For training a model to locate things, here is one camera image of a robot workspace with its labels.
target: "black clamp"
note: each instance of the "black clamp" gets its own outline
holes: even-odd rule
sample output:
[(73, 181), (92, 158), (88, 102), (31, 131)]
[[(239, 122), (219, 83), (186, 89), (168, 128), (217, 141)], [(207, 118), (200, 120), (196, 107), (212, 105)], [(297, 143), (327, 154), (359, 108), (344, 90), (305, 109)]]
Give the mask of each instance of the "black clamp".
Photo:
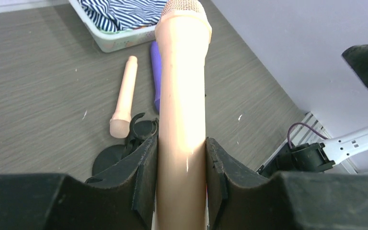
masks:
[(278, 171), (302, 171), (320, 173), (335, 165), (322, 150), (322, 143), (302, 144), (291, 148), (286, 144), (267, 165), (262, 165), (257, 173), (269, 178)]

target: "striped clothing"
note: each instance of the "striped clothing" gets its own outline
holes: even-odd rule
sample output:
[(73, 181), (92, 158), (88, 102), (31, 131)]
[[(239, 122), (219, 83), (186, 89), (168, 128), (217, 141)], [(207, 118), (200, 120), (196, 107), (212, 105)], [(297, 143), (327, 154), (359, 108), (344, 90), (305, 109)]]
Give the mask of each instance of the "striped clothing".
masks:
[(78, 0), (101, 30), (118, 32), (155, 25), (167, 0)]

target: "gray wood-grain floor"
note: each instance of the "gray wood-grain floor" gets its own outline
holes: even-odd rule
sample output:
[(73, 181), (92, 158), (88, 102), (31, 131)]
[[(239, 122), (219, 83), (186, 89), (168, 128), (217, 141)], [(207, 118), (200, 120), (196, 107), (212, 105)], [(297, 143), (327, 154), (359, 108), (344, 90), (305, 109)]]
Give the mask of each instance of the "gray wood-grain floor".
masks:
[[(213, 28), (207, 135), (256, 170), (303, 114), (217, 8), (201, 2)], [(70, 5), (0, 14), (0, 173), (90, 177), (95, 156), (122, 142), (109, 119), (130, 55), (139, 61), (132, 114), (156, 116), (149, 47), (102, 53)]]

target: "white laundry basket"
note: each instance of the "white laundry basket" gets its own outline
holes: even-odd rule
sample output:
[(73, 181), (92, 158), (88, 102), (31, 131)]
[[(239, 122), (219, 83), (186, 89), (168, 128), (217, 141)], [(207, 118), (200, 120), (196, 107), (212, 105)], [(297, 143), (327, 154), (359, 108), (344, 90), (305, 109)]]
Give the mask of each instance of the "white laundry basket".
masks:
[(105, 53), (110, 53), (123, 48), (155, 40), (154, 28), (156, 26), (126, 31), (119, 34), (102, 33), (84, 12), (81, 5), (78, 3), (78, 0), (69, 0), (69, 2), (74, 8), (75, 12), (77, 12), (78, 16), (81, 18), (82, 22), (84, 22), (99, 48)]

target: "white metal arm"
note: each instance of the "white metal arm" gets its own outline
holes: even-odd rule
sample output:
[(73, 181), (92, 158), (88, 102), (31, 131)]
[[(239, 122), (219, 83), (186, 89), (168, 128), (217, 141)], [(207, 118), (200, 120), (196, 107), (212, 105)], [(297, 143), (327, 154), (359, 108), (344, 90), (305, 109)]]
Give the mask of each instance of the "white metal arm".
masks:
[(323, 151), (330, 161), (335, 161), (335, 165), (368, 150), (368, 127), (352, 132), (350, 134), (324, 140)]

